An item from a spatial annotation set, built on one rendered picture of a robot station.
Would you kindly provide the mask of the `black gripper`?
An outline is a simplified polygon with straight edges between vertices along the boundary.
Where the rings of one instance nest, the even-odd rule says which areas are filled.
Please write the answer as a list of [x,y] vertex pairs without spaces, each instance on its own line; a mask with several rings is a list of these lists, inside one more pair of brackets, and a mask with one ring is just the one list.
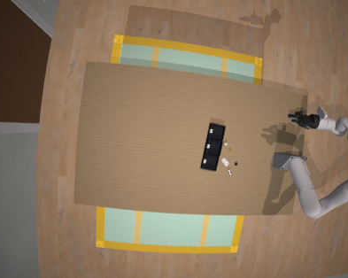
[[320,117],[319,115],[316,115],[316,114],[304,115],[303,112],[301,111],[301,112],[295,112],[295,114],[289,113],[288,118],[290,118],[291,122],[297,122],[299,126],[304,127],[306,129],[310,129],[310,128],[316,129],[320,125]]

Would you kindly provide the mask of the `black three-compartment bin rack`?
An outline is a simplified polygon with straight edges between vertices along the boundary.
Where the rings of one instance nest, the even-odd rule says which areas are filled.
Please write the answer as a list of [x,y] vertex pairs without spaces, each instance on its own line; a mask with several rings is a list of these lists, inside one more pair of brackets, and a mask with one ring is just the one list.
[[[220,157],[221,147],[223,143],[224,132],[225,132],[225,127],[210,123],[206,142],[205,142],[205,150],[204,150],[202,163],[201,163],[202,169],[207,169],[207,170],[212,169],[212,171],[214,170],[216,171],[219,157]],[[216,140],[219,140],[219,141],[216,141]]]

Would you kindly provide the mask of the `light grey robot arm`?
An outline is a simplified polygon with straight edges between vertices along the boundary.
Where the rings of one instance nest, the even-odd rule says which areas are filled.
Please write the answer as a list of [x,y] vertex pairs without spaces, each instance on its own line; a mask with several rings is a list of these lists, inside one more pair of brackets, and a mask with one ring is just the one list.
[[[317,111],[320,125],[316,129],[327,130],[338,136],[343,136],[348,132],[346,117],[340,117],[336,123],[334,119],[328,118],[328,114],[321,106],[318,106]],[[288,168],[298,192],[302,210],[309,218],[318,219],[339,205],[348,202],[348,180],[341,183],[328,196],[319,200],[305,161],[301,158],[294,158],[288,163]]]

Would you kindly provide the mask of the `white domino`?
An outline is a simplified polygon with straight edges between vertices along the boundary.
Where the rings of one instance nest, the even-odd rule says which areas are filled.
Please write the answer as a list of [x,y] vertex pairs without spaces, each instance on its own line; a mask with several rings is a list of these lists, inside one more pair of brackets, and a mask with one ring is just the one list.
[[229,164],[229,162],[227,162],[227,160],[225,158],[223,158],[221,161],[225,166],[227,166]]

